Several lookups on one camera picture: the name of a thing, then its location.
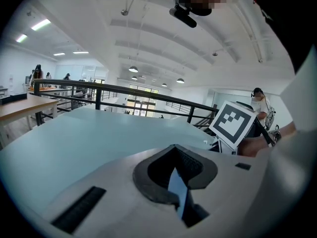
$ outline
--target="black vent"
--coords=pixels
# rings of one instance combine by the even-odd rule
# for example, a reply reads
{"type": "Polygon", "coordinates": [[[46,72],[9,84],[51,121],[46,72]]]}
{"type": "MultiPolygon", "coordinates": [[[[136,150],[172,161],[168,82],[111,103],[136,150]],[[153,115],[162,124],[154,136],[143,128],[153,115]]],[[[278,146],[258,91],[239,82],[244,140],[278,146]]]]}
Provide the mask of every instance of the black vent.
{"type": "Polygon", "coordinates": [[[71,234],[86,218],[105,192],[106,190],[103,188],[92,187],[64,213],[57,217],[52,222],[52,225],[71,234]]]}

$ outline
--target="white ceiling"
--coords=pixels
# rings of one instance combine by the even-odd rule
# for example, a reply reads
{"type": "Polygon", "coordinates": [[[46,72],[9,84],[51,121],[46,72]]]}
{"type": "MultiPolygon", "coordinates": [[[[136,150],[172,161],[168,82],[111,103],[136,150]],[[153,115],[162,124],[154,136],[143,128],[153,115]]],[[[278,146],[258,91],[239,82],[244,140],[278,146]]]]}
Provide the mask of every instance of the white ceiling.
{"type": "Polygon", "coordinates": [[[192,15],[198,24],[194,29],[169,15],[173,0],[134,0],[128,16],[120,13],[126,0],[29,3],[52,22],[52,28],[69,36],[53,37],[57,43],[51,45],[60,47],[54,52],[84,48],[117,77],[131,80],[136,74],[128,68],[136,65],[137,76],[144,75],[152,85],[241,90],[259,86],[280,93],[294,76],[287,52],[253,0],[233,1],[217,5],[210,16],[192,15]],[[185,84],[176,83],[180,77],[185,84]]]}
{"type": "Polygon", "coordinates": [[[89,54],[75,55],[73,51],[83,51],[78,44],[70,39],[53,23],[50,23],[37,31],[31,29],[37,23],[47,19],[34,6],[28,2],[23,3],[11,18],[4,34],[3,40],[12,46],[36,52],[48,59],[74,59],[91,58],[89,54]],[[18,43],[16,40],[25,34],[27,38],[18,43]],[[63,56],[53,54],[65,53],[63,56]]]}

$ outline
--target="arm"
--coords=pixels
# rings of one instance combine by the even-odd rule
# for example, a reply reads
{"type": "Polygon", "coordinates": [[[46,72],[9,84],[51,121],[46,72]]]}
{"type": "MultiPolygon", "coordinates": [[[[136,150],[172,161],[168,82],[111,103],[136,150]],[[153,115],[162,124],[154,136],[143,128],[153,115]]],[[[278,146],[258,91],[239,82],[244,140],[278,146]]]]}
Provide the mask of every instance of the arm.
{"type": "Polygon", "coordinates": [[[30,86],[33,87],[33,83],[34,83],[34,73],[32,74],[31,80],[30,80],[30,86]]]}
{"type": "MultiPolygon", "coordinates": [[[[293,122],[281,128],[280,130],[282,138],[294,135],[296,128],[293,122]]],[[[255,138],[245,138],[239,144],[239,155],[255,157],[261,149],[267,148],[267,142],[263,136],[255,138]]]]}
{"type": "Polygon", "coordinates": [[[258,118],[259,120],[263,120],[265,117],[266,117],[266,113],[265,113],[265,112],[260,112],[260,113],[257,115],[257,118],[258,118]]]}

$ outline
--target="black slot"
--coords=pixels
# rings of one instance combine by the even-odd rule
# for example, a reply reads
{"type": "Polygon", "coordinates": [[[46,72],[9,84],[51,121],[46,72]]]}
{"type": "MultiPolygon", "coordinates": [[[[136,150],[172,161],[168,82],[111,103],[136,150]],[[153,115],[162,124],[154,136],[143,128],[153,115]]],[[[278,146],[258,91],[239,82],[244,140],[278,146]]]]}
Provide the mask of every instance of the black slot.
{"type": "Polygon", "coordinates": [[[98,187],[91,187],[75,203],[73,203],[64,213],[58,216],[52,225],[71,234],[87,217],[94,206],[105,194],[106,190],[98,187]]]}
{"type": "Polygon", "coordinates": [[[203,207],[194,203],[192,194],[188,191],[182,216],[186,226],[190,228],[208,216],[209,213],[203,207]]]}
{"type": "Polygon", "coordinates": [[[245,169],[245,170],[250,170],[251,168],[251,165],[249,164],[245,164],[245,163],[238,163],[237,165],[235,165],[236,167],[238,168],[241,168],[241,169],[245,169]]]}

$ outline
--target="fluorescent light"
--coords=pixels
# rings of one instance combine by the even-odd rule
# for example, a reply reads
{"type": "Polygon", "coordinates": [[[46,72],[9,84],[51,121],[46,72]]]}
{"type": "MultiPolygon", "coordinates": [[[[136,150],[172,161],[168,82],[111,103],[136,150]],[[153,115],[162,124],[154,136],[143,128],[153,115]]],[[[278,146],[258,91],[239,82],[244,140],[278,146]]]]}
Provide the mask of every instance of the fluorescent light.
{"type": "Polygon", "coordinates": [[[138,71],[138,68],[136,67],[136,66],[131,66],[130,68],[129,68],[129,71],[131,71],[131,72],[139,72],[138,71]]]}
{"type": "Polygon", "coordinates": [[[48,19],[45,19],[41,21],[40,23],[36,24],[35,26],[31,27],[34,31],[39,30],[43,26],[46,26],[47,24],[50,24],[50,21],[48,19]]]}
{"type": "Polygon", "coordinates": [[[177,79],[176,82],[180,83],[180,84],[184,84],[185,83],[184,79],[182,79],[182,78],[177,79]]]}
{"type": "Polygon", "coordinates": [[[88,54],[88,51],[75,51],[74,54],[88,54]]]}
{"type": "Polygon", "coordinates": [[[22,34],[16,41],[22,42],[27,36],[25,34],[22,34]]]}

